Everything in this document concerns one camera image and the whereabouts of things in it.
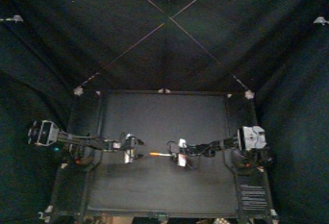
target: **small object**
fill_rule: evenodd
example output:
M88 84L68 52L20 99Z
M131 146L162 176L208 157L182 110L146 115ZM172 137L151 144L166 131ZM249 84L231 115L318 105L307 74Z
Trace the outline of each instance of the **small object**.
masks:
M172 156L171 154L164 154L164 153L158 153L158 152L150 152L148 155L154 157L171 157Z
M28 131L28 144L49 146L56 143L59 128L48 120L35 121Z
M186 155L179 154L178 166L186 166Z
M73 93L75 93L76 96L81 96L83 95L83 88L81 88L81 86L79 86L79 87L76 87L73 89Z
M250 90L247 90L246 91L246 99L250 100L250 99L253 99L253 97L254 97L254 93Z
M186 148L186 140L180 138L179 147Z
M322 24L322 26L323 26L325 23L329 24L329 21L325 20L325 18L323 18L322 16L319 16L319 17L314 20L313 23L314 23L314 24Z
M15 15L15 17L12 18L12 21L13 21L15 23L17 23L19 21L23 22L24 20L23 20L23 18L21 18L20 15Z
M60 168L64 169L67 166L68 166L68 163L63 163L63 164L60 165Z
M242 127L238 130L239 149L262 149L266 146L265 130L258 127Z

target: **black cloth wall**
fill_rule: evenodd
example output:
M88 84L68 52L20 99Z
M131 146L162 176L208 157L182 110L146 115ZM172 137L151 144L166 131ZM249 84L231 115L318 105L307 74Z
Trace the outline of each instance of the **black cloth wall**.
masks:
M277 156L270 176L281 223L329 219L328 46L328 28L313 29L289 55L275 85L269 81L258 95L261 124Z
M43 223L60 155L27 145L27 125L49 119L64 128L72 95L37 38L13 25L0 25L0 222L29 224Z

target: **black fabric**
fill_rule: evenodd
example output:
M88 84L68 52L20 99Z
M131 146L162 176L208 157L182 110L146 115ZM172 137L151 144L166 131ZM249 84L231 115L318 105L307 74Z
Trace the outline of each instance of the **black fabric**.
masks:
M281 223L329 218L329 35L319 28L291 54L274 88L262 91L261 123L275 153L270 171Z
M60 154L27 144L27 125L49 119L63 127L69 109L3 72L0 83L0 222L39 223Z
M328 0L11 0L71 87L258 90L309 33ZM135 43L166 23L116 60Z

